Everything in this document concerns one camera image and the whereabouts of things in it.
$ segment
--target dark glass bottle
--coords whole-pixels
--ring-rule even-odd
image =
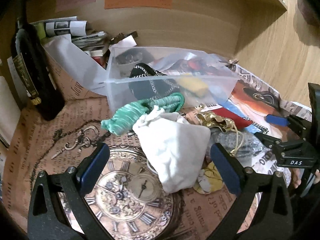
[[[47,57],[36,29],[27,22],[26,0],[19,1],[11,54],[32,104],[45,120],[54,119],[64,107],[64,99],[50,75]]]

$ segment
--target clear plastic container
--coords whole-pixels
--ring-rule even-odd
[[[114,113],[125,104],[150,98],[149,92],[154,88],[160,97],[181,92],[186,99],[184,107],[224,103],[239,77],[221,59],[190,49],[112,48],[106,79],[110,110]],[[146,63],[165,75],[130,78],[137,63]]]

